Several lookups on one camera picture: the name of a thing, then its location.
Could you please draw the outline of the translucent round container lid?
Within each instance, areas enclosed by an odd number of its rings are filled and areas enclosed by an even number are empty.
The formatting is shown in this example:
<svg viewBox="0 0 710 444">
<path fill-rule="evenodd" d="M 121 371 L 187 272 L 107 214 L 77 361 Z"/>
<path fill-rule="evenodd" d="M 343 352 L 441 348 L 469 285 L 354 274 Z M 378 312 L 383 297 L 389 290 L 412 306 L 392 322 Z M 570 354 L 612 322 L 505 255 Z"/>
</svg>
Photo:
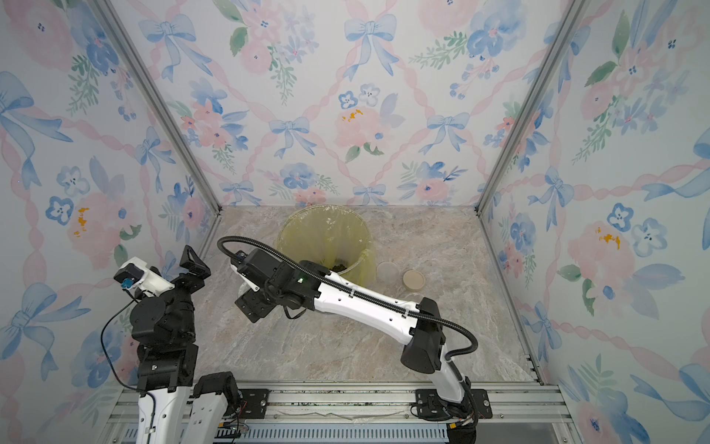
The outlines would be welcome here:
<svg viewBox="0 0 710 444">
<path fill-rule="evenodd" d="M 382 283 L 396 283 L 401 276 L 400 268 L 393 262 L 382 262 L 376 267 L 377 280 Z"/>
</svg>

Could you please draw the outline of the beige round jar lid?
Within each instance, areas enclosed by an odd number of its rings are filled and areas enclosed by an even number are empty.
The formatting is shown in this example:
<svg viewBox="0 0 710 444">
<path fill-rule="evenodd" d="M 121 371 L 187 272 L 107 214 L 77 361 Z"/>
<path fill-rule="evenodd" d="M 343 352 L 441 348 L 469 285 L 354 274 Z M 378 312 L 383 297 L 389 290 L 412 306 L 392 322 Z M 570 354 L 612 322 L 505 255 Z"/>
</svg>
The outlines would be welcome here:
<svg viewBox="0 0 710 444">
<path fill-rule="evenodd" d="M 409 269 L 403 273 L 402 283 L 411 292 L 419 292 L 425 287 L 426 278 L 422 272 Z"/>
</svg>

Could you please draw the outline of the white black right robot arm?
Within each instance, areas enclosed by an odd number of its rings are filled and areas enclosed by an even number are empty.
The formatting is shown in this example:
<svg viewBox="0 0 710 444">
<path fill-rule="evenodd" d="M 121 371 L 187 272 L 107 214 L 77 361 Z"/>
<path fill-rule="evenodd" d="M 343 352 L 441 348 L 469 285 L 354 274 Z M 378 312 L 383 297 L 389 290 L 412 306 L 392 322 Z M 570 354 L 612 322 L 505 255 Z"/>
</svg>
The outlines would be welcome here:
<svg viewBox="0 0 710 444">
<path fill-rule="evenodd" d="M 233 253 L 230 266 L 249 287 L 236 305 L 251 322 L 266 318 L 280 306 L 290 319 L 313 311 L 372 327 L 402 346 L 403 366 L 426 375 L 434 384 L 444 410 L 437 420 L 474 417 L 469 380 L 456 368 L 454 354 L 447 347 L 445 330 L 454 329 L 453 324 L 440 317 L 435 301 L 393 299 L 314 262 L 296 263 L 262 249 Z"/>
</svg>

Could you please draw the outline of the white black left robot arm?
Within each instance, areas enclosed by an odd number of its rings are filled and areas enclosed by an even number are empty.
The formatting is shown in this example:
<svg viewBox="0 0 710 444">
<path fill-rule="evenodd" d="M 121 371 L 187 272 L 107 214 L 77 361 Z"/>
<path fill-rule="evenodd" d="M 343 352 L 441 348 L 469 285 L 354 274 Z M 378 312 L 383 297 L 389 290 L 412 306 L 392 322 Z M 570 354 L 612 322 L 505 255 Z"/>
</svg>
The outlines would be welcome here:
<svg viewBox="0 0 710 444">
<path fill-rule="evenodd" d="M 192 296 L 211 270 L 190 246 L 179 265 L 182 273 L 168 280 L 134 257 L 115 275 L 136 300 L 129 322 L 138 343 L 139 443 L 212 443 L 224 417 L 241 408 L 231 373 L 194 377 L 199 348 Z"/>
</svg>

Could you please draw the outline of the yellow plastic bin liner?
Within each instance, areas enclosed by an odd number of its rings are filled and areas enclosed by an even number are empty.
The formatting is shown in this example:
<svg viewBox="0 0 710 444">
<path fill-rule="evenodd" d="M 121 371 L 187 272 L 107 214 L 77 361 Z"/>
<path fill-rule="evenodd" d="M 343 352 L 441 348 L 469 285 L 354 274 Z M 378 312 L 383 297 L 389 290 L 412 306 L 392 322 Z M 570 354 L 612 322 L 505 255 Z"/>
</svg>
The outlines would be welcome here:
<svg viewBox="0 0 710 444">
<path fill-rule="evenodd" d="M 275 249 L 290 259 L 310 261 L 366 287 L 375 281 L 375 244 L 364 219 L 347 207 L 316 205 L 290 216 Z"/>
</svg>

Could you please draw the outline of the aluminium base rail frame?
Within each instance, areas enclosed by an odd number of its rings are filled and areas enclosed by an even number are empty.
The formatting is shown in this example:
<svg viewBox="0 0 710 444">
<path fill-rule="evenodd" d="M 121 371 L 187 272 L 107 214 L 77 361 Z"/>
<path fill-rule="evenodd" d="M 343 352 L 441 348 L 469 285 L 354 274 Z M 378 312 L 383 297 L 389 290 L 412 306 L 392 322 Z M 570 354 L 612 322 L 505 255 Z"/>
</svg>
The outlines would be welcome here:
<svg viewBox="0 0 710 444">
<path fill-rule="evenodd" d="M 101 443 L 579 443 L 561 390 L 538 383 L 475 383 L 475 430 L 433 421 L 426 382 L 269 382 L 147 396 L 124 391 Z"/>
</svg>

